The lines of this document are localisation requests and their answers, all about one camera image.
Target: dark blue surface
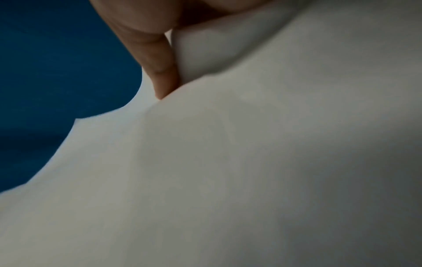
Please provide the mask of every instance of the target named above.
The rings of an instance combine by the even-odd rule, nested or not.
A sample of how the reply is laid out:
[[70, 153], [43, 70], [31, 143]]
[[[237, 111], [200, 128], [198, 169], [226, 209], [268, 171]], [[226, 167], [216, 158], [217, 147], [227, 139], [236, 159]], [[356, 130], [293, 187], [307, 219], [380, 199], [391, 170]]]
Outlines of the dark blue surface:
[[0, 0], [0, 192], [39, 171], [75, 118], [125, 105], [140, 82], [88, 0]]

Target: hand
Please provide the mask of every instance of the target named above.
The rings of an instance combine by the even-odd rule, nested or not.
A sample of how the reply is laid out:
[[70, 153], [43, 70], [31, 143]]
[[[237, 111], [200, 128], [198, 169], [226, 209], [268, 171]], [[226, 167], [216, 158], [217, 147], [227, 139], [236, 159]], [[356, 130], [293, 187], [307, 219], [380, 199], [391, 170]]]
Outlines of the hand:
[[164, 33], [242, 12], [268, 0], [90, 0], [153, 81], [162, 99], [180, 86], [171, 46]]

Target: blue background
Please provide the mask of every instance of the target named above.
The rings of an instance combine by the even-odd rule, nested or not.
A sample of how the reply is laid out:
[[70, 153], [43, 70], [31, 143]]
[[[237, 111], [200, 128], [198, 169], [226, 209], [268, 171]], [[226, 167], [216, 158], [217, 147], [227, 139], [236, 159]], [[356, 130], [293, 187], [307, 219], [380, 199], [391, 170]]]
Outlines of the blue background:
[[75, 118], [125, 105], [140, 83], [88, 0], [0, 0], [0, 192], [39, 171]]

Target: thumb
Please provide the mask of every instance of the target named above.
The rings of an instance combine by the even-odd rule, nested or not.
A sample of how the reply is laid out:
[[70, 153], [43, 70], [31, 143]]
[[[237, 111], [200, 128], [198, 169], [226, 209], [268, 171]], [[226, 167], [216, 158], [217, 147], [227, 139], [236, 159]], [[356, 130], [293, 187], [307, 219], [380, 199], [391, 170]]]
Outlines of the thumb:
[[162, 99], [180, 86], [173, 50], [164, 33], [176, 26], [175, 0], [91, 0], [91, 4], [151, 78]]

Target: white paper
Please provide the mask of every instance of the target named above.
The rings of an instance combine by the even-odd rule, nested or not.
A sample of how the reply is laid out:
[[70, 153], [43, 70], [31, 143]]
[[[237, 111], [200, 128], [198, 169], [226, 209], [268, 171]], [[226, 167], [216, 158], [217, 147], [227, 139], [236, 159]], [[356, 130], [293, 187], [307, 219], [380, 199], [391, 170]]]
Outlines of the white paper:
[[422, 265], [421, 7], [320, 1], [159, 103], [144, 77], [0, 195], [0, 266]]

